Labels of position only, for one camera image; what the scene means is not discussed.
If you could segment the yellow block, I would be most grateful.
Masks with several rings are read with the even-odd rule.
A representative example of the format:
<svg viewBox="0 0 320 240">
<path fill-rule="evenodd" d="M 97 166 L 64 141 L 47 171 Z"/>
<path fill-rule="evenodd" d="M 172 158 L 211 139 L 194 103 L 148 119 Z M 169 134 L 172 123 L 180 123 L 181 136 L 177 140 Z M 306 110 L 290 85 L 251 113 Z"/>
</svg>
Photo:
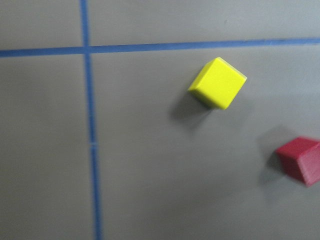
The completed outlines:
<svg viewBox="0 0 320 240">
<path fill-rule="evenodd" d="M 221 57 L 208 62 L 188 88 L 188 92 L 210 108 L 226 110 L 247 77 Z"/>
</svg>

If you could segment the red block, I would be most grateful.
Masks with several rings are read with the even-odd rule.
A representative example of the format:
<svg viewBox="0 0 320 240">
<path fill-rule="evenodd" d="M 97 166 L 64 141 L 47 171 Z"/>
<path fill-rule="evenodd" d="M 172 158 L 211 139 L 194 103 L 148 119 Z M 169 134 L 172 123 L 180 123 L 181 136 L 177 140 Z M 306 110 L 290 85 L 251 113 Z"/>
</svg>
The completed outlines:
<svg viewBox="0 0 320 240">
<path fill-rule="evenodd" d="M 299 136 L 275 150 L 283 171 L 310 187 L 320 181 L 320 141 Z"/>
</svg>

